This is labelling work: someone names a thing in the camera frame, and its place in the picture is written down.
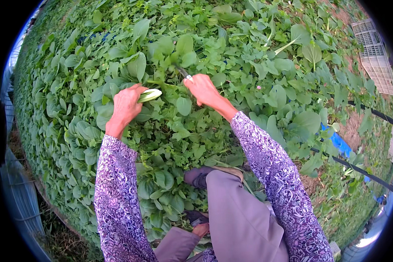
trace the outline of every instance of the left hand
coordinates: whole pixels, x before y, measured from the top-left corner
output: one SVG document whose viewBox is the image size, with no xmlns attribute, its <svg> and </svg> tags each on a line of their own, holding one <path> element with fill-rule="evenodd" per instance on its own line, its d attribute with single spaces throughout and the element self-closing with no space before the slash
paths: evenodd
<svg viewBox="0 0 393 262">
<path fill-rule="evenodd" d="M 141 112 L 143 104 L 137 101 L 141 93 L 147 89 L 138 83 L 114 96 L 114 113 L 106 123 L 105 134 L 121 139 L 125 127 Z"/>
</svg>

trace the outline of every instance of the grass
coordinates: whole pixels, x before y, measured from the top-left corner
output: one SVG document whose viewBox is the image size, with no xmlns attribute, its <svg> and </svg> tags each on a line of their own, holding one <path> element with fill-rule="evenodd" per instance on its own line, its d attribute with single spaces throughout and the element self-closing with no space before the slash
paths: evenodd
<svg viewBox="0 0 393 262">
<path fill-rule="evenodd" d="M 103 261 L 102 251 L 89 242 L 82 241 L 78 235 L 69 230 L 52 212 L 47 203 L 38 196 L 39 211 L 45 236 L 40 238 L 43 249 L 55 261 L 62 262 L 97 262 Z"/>
</svg>

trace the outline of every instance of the plastic sheeting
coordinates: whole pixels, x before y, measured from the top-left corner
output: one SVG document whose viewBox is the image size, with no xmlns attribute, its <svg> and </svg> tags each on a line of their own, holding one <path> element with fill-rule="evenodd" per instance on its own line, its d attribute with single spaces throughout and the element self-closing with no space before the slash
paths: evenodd
<svg viewBox="0 0 393 262">
<path fill-rule="evenodd" d="M 10 53 L 7 66 L 3 73 L 0 90 L 0 101 L 5 106 L 7 136 L 9 136 L 12 130 L 15 117 L 13 103 L 9 97 L 9 92 L 13 91 L 10 77 L 25 37 L 24 32 L 26 28 L 27 24 L 22 29 Z M 25 175 L 22 164 L 16 159 L 9 148 L 6 150 L 5 164 L 0 167 L 0 174 L 7 208 L 23 240 L 32 253 L 35 254 L 38 261 L 51 261 L 49 255 L 42 249 L 39 241 L 45 235 L 45 232 L 42 227 L 35 185 Z"/>
<path fill-rule="evenodd" d="M 23 166 L 8 148 L 6 162 L 0 168 L 7 208 L 26 245 L 38 261 L 51 261 L 38 242 L 44 236 L 36 189 L 23 173 Z"/>
<path fill-rule="evenodd" d="M 322 131 L 328 129 L 323 124 L 321 124 L 321 126 Z M 349 158 L 352 149 L 336 132 L 333 133 L 330 140 L 332 141 L 333 145 L 338 149 L 341 156 Z"/>
</svg>

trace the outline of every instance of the purple patterned sleeve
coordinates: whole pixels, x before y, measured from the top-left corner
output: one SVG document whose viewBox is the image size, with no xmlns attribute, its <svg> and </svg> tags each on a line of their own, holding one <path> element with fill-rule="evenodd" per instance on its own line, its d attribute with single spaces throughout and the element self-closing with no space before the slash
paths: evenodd
<svg viewBox="0 0 393 262">
<path fill-rule="evenodd" d="M 105 261 L 157 261 L 142 223 L 136 156 L 119 139 L 108 135 L 103 138 L 94 204 Z"/>
<path fill-rule="evenodd" d="M 243 112 L 236 113 L 231 127 L 283 226 L 290 261 L 333 261 L 310 198 L 285 150 Z"/>
</svg>

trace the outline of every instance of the blue tarp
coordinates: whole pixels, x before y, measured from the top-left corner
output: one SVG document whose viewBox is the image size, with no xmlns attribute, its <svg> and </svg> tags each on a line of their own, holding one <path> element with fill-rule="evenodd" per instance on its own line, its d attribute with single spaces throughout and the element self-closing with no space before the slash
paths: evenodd
<svg viewBox="0 0 393 262">
<path fill-rule="evenodd" d="M 322 130 L 328 129 L 323 124 L 321 126 Z M 343 157 L 348 158 L 350 156 L 352 149 L 336 132 L 333 133 L 330 140 Z"/>
</svg>

